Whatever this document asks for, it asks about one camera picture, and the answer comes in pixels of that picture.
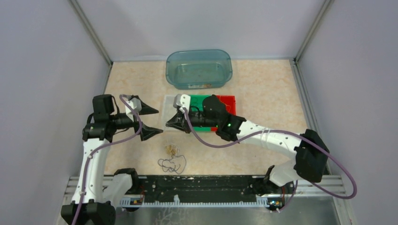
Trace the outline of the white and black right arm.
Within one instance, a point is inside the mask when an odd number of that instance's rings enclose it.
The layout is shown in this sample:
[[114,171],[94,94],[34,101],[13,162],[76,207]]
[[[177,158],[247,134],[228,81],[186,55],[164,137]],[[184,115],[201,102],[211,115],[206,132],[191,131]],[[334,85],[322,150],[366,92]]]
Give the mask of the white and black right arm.
[[216,135],[228,142],[224,147],[237,143],[253,144],[287,156],[289,161],[267,170],[264,187],[270,193],[277,193],[282,186],[295,180],[311,183],[322,180],[329,150],[314,130],[297,134],[260,126],[230,113],[216,95],[198,101],[189,95],[178,94],[173,107],[176,114],[165,124],[169,128],[189,134],[195,127],[214,127]]

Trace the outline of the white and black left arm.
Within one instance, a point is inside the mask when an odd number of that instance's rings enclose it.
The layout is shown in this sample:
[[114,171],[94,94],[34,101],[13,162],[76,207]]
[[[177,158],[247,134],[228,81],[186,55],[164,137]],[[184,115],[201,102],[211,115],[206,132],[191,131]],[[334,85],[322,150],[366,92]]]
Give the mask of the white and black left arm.
[[126,193],[144,197],[137,171],[134,168],[117,170],[111,183],[104,187],[106,159],[111,146],[140,137],[145,141],[163,131],[146,126],[140,116],[159,111],[145,104],[139,96],[119,96],[125,106],[120,112],[111,94],[94,96],[93,112],[82,130],[83,160],[76,190],[70,204],[61,208],[61,218],[68,225],[113,225],[116,208]]

